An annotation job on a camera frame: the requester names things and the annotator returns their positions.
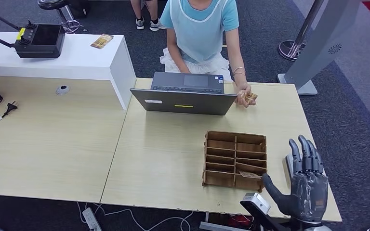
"yellow sticker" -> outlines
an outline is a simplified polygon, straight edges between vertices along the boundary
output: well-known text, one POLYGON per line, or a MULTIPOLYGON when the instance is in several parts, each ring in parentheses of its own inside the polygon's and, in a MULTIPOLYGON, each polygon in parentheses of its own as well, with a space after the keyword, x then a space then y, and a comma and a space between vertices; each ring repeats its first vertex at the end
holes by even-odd
POLYGON ((18 34, 18 37, 16 37, 16 40, 20 40, 20 39, 21 39, 20 37, 21 37, 24 33, 25 33, 25 28, 20 29, 19 34, 18 34))
POLYGON ((176 105, 174 105, 175 107, 194 107, 194 106, 191 106, 191 105, 178 105, 178 104, 176 104, 176 105))

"person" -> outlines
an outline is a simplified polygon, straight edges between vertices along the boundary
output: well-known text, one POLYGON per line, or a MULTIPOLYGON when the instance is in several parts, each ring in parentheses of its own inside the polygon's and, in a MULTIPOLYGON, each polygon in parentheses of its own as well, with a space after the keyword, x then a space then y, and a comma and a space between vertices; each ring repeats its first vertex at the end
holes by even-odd
POLYGON ((161 16, 167 28, 167 48, 160 62, 165 72, 223 75, 232 81, 229 61, 220 54, 225 31, 230 66, 238 89, 236 103, 248 107, 251 94, 239 46, 235 0, 168 0, 161 16))
MULTIPOLYGON (((149 15, 151 16, 149 29, 152 31, 165 29, 158 18, 158 0, 145 0, 144 3, 149 11, 149 15)), ((141 15, 141 0, 131 0, 131 6, 134 10, 135 17, 137 18, 135 20, 137 30, 143 30, 145 20, 144 17, 141 15)))

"light wood table surface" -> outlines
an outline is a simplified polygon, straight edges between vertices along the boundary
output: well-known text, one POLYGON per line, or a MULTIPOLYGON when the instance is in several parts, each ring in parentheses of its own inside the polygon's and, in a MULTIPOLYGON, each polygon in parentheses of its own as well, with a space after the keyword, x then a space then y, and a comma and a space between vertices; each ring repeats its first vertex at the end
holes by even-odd
POLYGON ((0 77, 0 94, 0 116, 19 103, 0 121, 0 195, 99 202, 127 112, 110 81, 0 77))
MULTIPOLYGON (((149 89, 152 79, 138 78, 136 88, 149 89)), ((247 190, 202 186, 207 130, 267 136, 268 174, 282 193, 290 193, 284 157, 289 138, 313 140, 293 85, 252 83, 255 107, 232 105, 225 116, 147 112, 133 97, 121 131, 101 203, 246 214, 239 204, 247 190)), ((225 84, 233 93, 234 85, 225 84)), ((285 217, 267 191, 269 215, 285 217)), ((324 220, 341 221, 329 189, 324 220)))

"gray robotic hand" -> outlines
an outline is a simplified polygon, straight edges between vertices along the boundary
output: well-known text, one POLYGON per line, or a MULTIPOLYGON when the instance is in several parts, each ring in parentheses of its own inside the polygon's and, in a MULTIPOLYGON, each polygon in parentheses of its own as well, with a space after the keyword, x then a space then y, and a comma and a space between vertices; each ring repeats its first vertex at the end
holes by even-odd
POLYGON ((302 135, 299 141, 303 160, 296 142, 289 140, 293 156, 290 195, 283 195, 267 174, 263 175, 264 187, 283 214, 303 223, 320 224, 327 207, 328 178, 322 174, 321 157, 312 142, 302 135))

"cardboard organizer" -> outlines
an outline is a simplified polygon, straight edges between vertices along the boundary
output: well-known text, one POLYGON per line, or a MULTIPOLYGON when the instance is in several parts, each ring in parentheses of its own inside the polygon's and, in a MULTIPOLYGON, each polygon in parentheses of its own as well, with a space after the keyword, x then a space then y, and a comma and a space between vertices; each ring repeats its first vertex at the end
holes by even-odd
POLYGON ((266 136, 208 131, 205 135, 202 185, 262 192, 267 173, 266 136))

